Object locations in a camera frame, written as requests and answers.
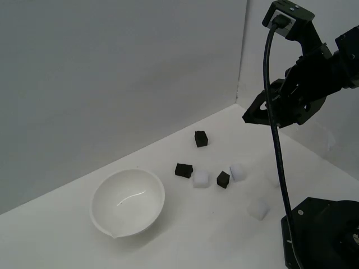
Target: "black foam block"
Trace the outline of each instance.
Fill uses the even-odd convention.
[[[193,166],[189,164],[177,164],[176,169],[174,171],[175,175],[179,175],[180,177],[190,178],[193,172]]]
[[[205,131],[195,131],[195,140],[197,147],[205,147],[208,145],[208,138]]]
[[[221,186],[224,189],[227,189],[228,183],[229,175],[224,171],[220,172],[219,176],[217,177],[217,185]]]

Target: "foam cube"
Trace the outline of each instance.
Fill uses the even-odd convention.
[[[194,188],[209,187],[209,174],[206,171],[195,171],[192,180]]]
[[[247,212],[250,216],[262,221],[269,212],[269,206],[261,199],[252,200],[247,207]]]
[[[193,166],[189,164],[177,164],[176,169],[174,171],[175,175],[184,178],[190,178],[193,172]]]
[[[195,140],[197,147],[205,147],[208,145],[208,138],[205,131],[195,131]]]
[[[279,177],[277,171],[269,171],[265,173],[264,177],[269,181],[269,183],[274,187],[279,187]]]
[[[226,189],[228,183],[229,183],[229,175],[224,171],[220,172],[219,176],[217,177],[217,185]]]
[[[246,172],[241,164],[232,164],[229,169],[231,170],[234,182],[243,181],[246,178]]]

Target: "white backdrop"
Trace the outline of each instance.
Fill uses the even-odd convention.
[[[235,103],[246,0],[0,7],[0,214]]]
[[[338,50],[334,39],[359,25],[357,0],[296,0],[295,3],[315,14],[314,26],[332,53]],[[261,22],[270,4],[271,1],[266,0],[248,0],[237,99],[237,103],[244,108],[248,108],[263,90],[263,53],[268,29]],[[299,43],[276,35],[271,50],[271,81],[284,78],[284,71],[293,66],[300,55]],[[359,89],[343,89],[329,96],[322,109],[307,123],[282,130],[359,179],[358,101]]]

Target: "robotic arm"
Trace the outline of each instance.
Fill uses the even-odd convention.
[[[338,51],[331,54],[322,43],[312,23],[314,14],[288,0],[271,4],[262,24],[271,28],[272,21],[283,15],[291,23],[276,32],[287,40],[301,44],[303,56],[286,70],[285,79],[270,85],[273,110],[278,127],[299,125],[310,119],[324,104],[326,97],[342,88],[359,86],[359,26],[336,38]],[[269,125],[262,91],[243,115],[246,123]]]
[[[264,49],[260,93],[243,115],[246,123],[270,125],[278,179],[286,216],[282,218],[284,259],[289,269],[358,269],[359,202],[308,197],[292,210],[277,127],[303,124],[342,88],[359,86],[359,26],[336,38],[331,54],[313,24],[314,14],[288,1],[271,4],[263,25],[269,33]],[[301,44],[303,55],[286,70],[285,79],[269,83],[269,56],[278,33]]]

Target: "white foam block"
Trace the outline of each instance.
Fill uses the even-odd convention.
[[[246,178],[246,171],[241,164],[232,164],[229,169],[231,170],[233,181],[242,181]]]
[[[206,171],[195,171],[192,180],[194,188],[207,188],[209,186],[209,174]]]
[[[269,212],[269,206],[261,199],[252,200],[247,207],[247,212],[250,216],[262,221]]]
[[[265,173],[265,178],[270,182],[270,184],[274,188],[279,187],[279,178],[278,178],[278,172],[277,171],[269,171]]]

